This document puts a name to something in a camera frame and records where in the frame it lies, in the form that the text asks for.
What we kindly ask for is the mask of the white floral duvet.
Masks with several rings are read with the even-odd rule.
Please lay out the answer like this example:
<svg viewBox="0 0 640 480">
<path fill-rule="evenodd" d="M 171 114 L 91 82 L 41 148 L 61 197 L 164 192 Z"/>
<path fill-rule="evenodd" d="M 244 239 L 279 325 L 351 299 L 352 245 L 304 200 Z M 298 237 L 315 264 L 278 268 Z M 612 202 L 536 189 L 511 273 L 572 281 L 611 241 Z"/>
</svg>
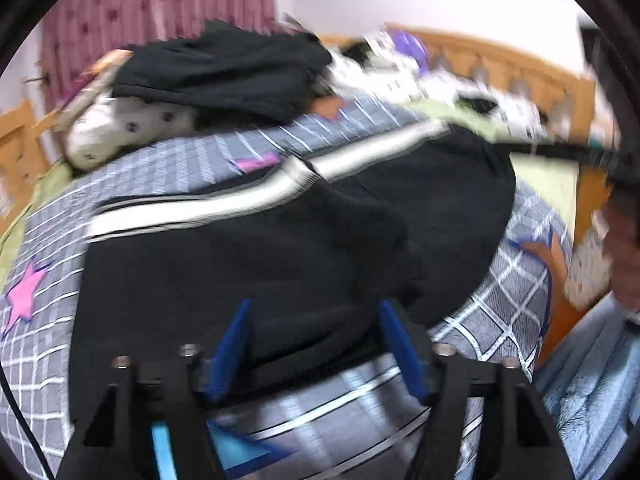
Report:
<svg viewBox="0 0 640 480">
<path fill-rule="evenodd" d="M 396 51 L 388 32 L 376 32 L 329 52 L 332 62 L 319 79 L 321 91 L 329 96 L 351 99 L 363 94 L 412 106 L 467 125 L 491 141 L 536 141 L 548 136 L 536 105 L 491 87 L 482 68 L 470 79 L 436 66 L 421 73 L 413 58 Z M 194 131 L 194 110 L 115 98 L 108 88 L 64 132 L 62 147 L 75 168 L 91 171 L 124 151 Z"/>
</svg>

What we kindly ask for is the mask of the black pants with white stripe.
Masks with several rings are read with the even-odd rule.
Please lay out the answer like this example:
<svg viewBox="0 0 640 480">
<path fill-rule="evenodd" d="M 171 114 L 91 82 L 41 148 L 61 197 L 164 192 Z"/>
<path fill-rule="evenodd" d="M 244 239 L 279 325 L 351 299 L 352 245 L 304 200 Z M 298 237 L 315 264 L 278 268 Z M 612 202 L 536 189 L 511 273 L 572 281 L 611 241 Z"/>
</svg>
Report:
<svg viewBox="0 0 640 480">
<path fill-rule="evenodd" d="M 509 222 L 509 156 L 424 124 L 299 156 L 191 194 L 96 208 L 68 398 L 89 418 L 118 356 L 197 344 L 213 401 L 314 380 L 381 349 L 376 308 L 426 327 L 484 280 Z"/>
</svg>

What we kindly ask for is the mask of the grey checkered bed sheet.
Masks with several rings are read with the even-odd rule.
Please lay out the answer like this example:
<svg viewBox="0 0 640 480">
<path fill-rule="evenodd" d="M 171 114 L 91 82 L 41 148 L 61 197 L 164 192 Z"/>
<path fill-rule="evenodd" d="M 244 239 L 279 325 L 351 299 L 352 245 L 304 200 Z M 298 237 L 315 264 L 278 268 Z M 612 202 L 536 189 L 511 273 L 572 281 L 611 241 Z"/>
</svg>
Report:
<svg viewBox="0 0 640 480">
<path fill-rule="evenodd" d="M 2 408 L 1 433 L 26 471 L 44 478 L 60 466 L 73 428 L 67 367 L 84 266 L 84 231 L 93 208 L 119 196 L 175 194 L 234 177 L 241 159 L 280 148 L 309 153 L 411 124 L 462 122 L 458 110 L 427 102 L 395 106 L 360 98 L 335 119 L 307 115 L 280 128 L 222 129 L 140 148 L 71 179 L 64 166 L 40 183 L 30 211 L 12 230 L 1 287 L 15 286 L 29 266 L 46 274 L 29 321 L 1 339 L 1 365 L 24 420 Z M 524 240 L 573 247 L 573 221 L 538 190 L 529 167 L 516 170 L 511 219 L 482 284 L 456 313 L 432 330 L 434 339 L 466 356 L 497 362 L 517 358 L 526 373 L 538 362 L 551 292 L 546 266 L 520 249 Z M 290 455 L 259 469 L 261 479 L 399 479 L 411 460 L 427 414 L 401 385 L 394 361 L 381 356 L 318 384 L 257 404 L 230 408 L 223 424 L 288 448 Z"/>
</svg>

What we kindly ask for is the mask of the green fleece blanket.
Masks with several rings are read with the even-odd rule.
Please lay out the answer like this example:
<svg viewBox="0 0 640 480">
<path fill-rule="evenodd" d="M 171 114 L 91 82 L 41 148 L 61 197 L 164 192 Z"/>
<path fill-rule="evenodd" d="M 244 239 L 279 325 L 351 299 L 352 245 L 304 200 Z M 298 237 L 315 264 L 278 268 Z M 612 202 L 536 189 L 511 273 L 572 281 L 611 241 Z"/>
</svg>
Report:
<svg viewBox="0 0 640 480">
<path fill-rule="evenodd" d="M 194 193 L 240 175 L 243 160 L 256 162 L 282 150 L 299 154 L 377 136 L 414 122 L 462 126 L 484 136 L 489 122 L 470 114 L 422 102 L 407 108 L 370 99 L 343 106 L 337 118 L 317 114 L 292 125 L 265 129 L 213 130 L 139 148 L 129 155 L 75 178 L 59 162 L 36 183 L 30 202 L 1 237 L 1 288 L 9 290 L 27 263 L 50 271 L 39 298 L 70 295 L 79 285 L 85 228 L 100 203 L 112 198 Z M 516 156 L 513 210 L 501 223 L 488 204 L 489 193 L 470 178 L 454 196 L 461 206 L 445 255 L 430 250 L 430 271 L 442 272 L 447 286 L 469 281 L 484 287 L 500 275 L 538 280 L 540 266 L 520 255 L 515 242 L 546 242 L 557 237 L 564 255 L 573 250 L 578 169 L 571 162 Z"/>
</svg>

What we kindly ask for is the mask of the purple plush toy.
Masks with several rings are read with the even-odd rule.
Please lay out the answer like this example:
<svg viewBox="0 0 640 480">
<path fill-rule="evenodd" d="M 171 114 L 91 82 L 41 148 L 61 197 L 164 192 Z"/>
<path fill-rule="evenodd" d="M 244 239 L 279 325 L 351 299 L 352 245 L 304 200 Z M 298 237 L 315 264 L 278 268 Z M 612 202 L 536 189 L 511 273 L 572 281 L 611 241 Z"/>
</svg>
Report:
<svg viewBox="0 0 640 480">
<path fill-rule="evenodd" d="M 405 30 L 394 29 L 389 33 L 392 38 L 394 47 L 397 52 L 402 55 L 413 58 L 418 64 L 421 73 L 426 73 L 430 68 L 430 54 L 424 43 L 410 32 Z"/>
</svg>

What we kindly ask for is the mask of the purple patterned pillow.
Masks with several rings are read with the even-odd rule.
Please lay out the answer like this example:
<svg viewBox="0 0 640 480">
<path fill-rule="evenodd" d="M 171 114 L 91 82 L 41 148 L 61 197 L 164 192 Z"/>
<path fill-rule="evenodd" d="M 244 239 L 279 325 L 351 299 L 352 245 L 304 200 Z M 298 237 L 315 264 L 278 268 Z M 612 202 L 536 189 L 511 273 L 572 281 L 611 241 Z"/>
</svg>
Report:
<svg viewBox="0 0 640 480">
<path fill-rule="evenodd" d="M 55 112 L 53 130 L 68 130 L 96 98 L 111 87 L 117 72 L 131 55 L 131 50 L 111 50 L 89 66 L 74 82 L 70 94 Z"/>
</svg>

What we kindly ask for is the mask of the wooden bed frame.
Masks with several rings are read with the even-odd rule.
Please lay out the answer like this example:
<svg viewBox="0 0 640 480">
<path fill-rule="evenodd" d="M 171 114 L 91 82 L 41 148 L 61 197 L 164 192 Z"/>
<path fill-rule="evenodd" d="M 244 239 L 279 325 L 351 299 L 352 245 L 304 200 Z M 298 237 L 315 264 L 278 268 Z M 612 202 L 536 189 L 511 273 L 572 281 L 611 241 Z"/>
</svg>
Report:
<svg viewBox="0 0 640 480">
<path fill-rule="evenodd" d="M 570 140 L 586 142 L 596 105 L 592 78 L 473 38 L 423 30 L 417 35 L 446 58 L 459 77 L 484 68 L 491 87 L 528 99 L 546 116 L 553 107 L 566 107 Z M 394 130 L 422 116 L 436 118 L 412 106 L 357 96 L 343 104 L 333 119 L 310 114 L 287 127 L 264 130 L 216 125 L 136 148 L 85 177 L 74 178 L 69 166 L 51 165 L 43 155 L 39 138 L 50 129 L 53 118 L 35 120 L 29 102 L 23 102 L 1 117 L 1 174 L 9 181 L 14 203 L 1 216 L 1 290 L 8 292 L 33 263 L 48 270 L 36 291 L 37 314 L 72 298 L 86 223 L 94 205 L 110 196 L 192 191 L 236 174 L 238 158 L 279 148 L 305 153 Z"/>
</svg>

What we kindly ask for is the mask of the star patterned waste bin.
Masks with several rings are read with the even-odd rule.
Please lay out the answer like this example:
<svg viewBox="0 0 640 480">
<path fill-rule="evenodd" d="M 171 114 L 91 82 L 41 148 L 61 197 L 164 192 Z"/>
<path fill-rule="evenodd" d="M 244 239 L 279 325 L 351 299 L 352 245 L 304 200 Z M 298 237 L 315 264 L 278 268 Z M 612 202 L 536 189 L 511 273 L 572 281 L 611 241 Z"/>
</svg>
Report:
<svg viewBox="0 0 640 480">
<path fill-rule="evenodd" d="M 612 260 L 603 251 L 606 234 L 607 228 L 592 226 L 573 252 L 564 296 L 577 311 L 591 308 L 608 290 Z"/>
</svg>

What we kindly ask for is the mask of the maroon striped curtain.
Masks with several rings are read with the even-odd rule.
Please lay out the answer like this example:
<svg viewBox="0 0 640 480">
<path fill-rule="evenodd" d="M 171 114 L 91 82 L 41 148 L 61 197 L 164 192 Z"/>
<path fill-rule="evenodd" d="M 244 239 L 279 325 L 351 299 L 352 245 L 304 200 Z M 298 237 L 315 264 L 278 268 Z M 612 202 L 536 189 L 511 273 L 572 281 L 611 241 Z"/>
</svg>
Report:
<svg viewBox="0 0 640 480">
<path fill-rule="evenodd" d="M 198 35 L 208 20 L 271 32 L 276 0 L 58 0 L 42 20 L 49 103 L 61 103 L 102 55 L 127 44 Z"/>
</svg>

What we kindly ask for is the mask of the black jacket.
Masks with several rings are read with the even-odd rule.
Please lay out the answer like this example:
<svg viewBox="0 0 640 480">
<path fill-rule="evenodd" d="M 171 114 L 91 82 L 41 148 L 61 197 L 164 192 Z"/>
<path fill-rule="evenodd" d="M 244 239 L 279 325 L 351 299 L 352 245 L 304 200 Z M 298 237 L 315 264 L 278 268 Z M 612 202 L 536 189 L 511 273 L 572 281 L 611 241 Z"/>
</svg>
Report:
<svg viewBox="0 0 640 480">
<path fill-rule="evenodd" d="M 284 126 L 308 110 L 331 62 L 309 32 L 268 35 L 208 21 L 200 36 L 132 48 L 112 95 L 191 107 L 206 118 L 240 114 Z"/>
</svg>

